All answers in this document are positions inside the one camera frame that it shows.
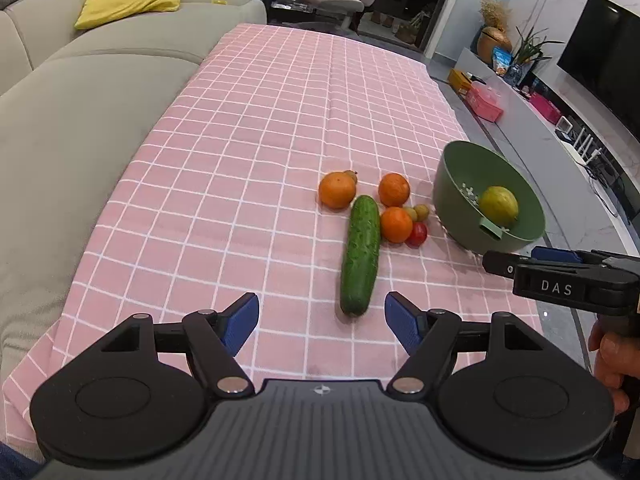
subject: pink box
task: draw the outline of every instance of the pink box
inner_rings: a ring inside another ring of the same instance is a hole
[[[471,90],[466,93],[465,100],[479,117],[495,123],[503,112],[498,106],[499,97],[493,88],[474,81]]]
[[[547,121],[552,124],[558,124],[562,114],[551,101],[542,97],[542,95],[533,92],[529,102]]]

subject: black television screen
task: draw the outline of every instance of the black television screen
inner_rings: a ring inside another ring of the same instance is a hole
[[[607,106],[640,140],[640,16],[588,0],[558,66]]]

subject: green bowl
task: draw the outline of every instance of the green bowl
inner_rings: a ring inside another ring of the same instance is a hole
[[[509,189],[519,214],[508,232],[489,221],[463,190],[482,195],[489,186]],[[477,254],[489,250],[512,253],[537,241],[545,232],[538,197],[520,173],[500,155],[478,144],[456,140],[444,147],[433,184],[433,205],[449,235]]]

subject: pink checkered tablecloth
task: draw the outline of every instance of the pink checkered tablecloth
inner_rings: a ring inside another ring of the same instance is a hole
[[[539,330],[534,303],[485,274],[434,215],[419,250],[383,243],[363,317],[337,308],[349,212],[318,204],[322,175],[351,168],[358,193],[377,198],[380,177],[401,173],[412,203],[430,203],[454,139],[466,137],[420,62],[327,34],[236,27],[149,133],[98,220],[62,318],[2,386],[9,443],[34,442],[37,386],[136,312],[175,322],[256,292],[258,328],[237,357],[256,387],[265,377],[388,380],[406,358],[384,320],[391,290],[469,320],[508,310]],[[187,370],[183,356],[161,359]]]

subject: finger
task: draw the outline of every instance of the finger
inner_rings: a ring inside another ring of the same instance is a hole
[[[616,410],[616,415],[626,412],[629,409],[629,397],[622,390],[610,388],[611,397],[613,398],[613,407]]]
[[[600,341],[602,340],[602,336],[604,336],[604,332],[602,331],[602,327],[596,321],[594,325],[591,327],[591,334],[589,335],[589,340],[587,342],[587,348],[589,352],[593,352],[600,348]]]
[[[640,340],[613,332],[604,335],[598,352],[613,372],[640,378]]]
[[[624,376],[613,371],[604,361],[600,352],[596,354],[596,362],[593,367],[593,375],[607,388],[619,388],[622,386]]]

